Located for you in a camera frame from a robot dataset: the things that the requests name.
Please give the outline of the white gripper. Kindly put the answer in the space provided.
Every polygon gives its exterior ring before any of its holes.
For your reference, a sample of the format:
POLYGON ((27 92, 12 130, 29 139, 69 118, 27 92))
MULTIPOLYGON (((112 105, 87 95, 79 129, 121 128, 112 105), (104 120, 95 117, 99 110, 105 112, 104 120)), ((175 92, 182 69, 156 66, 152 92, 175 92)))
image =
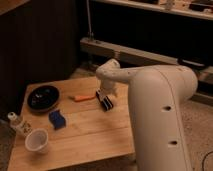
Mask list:
POLYGON ((113 96, 115 96, 116 98, 118 97, 114 81, 110 81, 107 79, 102 80, 100 84, 100 90, 101 90, 99 91, 100 99, 103 99, 105 95, 108 95, 108 94, 113 94, 113 96))

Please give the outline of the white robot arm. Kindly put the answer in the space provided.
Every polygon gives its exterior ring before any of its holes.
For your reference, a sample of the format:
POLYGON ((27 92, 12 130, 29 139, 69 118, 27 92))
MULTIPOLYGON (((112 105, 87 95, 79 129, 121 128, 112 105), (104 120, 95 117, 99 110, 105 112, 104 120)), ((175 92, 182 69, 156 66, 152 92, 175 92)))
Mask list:
POLYGON ((122 68, 115 59, 96 70, 100 96, 128 86, 128 109, 138 171, 192 171, 180 105, 196 92, 198 80, 182 65, 122 68))

